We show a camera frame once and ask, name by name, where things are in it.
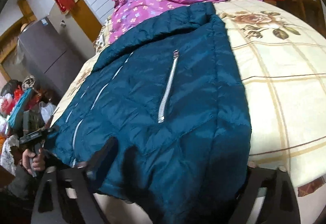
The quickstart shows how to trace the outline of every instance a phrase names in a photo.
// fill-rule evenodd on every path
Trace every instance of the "refrigerator door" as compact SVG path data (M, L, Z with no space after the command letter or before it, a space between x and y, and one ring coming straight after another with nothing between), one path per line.
M48 18L30 25L18 38L24 52L28 52L43 73L68 49Z

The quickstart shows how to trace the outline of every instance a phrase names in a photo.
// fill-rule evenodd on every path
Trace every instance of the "white plastic bag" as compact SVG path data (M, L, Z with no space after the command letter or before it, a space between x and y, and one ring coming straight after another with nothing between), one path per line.
M47 123L48 120L50 119L51 115L53 115L56 106L53 105L51 102L49 102L49 103L40 102L39 106L40 106L40 112L41 112L43 121L44 121L44 123Z

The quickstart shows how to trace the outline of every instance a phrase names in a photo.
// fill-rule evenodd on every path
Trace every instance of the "gray refrigerator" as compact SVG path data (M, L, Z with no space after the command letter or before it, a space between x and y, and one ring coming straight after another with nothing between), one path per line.
M30 23L18 37L26 70L61 98L76 78L85 60L64 41L49 19Z

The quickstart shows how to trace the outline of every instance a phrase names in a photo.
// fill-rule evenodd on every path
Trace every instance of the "pile of clothes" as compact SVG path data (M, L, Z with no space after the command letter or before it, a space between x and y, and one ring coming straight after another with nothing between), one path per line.
M0 165L15 175L24 149L19 138L43 127L56 106L52 92L40 87L34 76L10 80L0 93Z

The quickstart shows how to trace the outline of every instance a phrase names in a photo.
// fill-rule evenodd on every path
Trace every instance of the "white zipper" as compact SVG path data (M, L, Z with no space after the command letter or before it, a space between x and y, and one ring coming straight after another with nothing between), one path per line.
M164 92L164 95L163 95L163 98L161 100L160 107L159 107L159 115L157 118L158 123L164 122L165 106L166 106L166 102L167 102L167 99L168 99L170 91L171 91L171 86L172 86L172 82L173 82L173 78L174 78L175 68L177 67L178 58L179 58L179 51L175 50L173 52L173 64L171 67L170 76L169 76L169 79L167 80L165 92Z

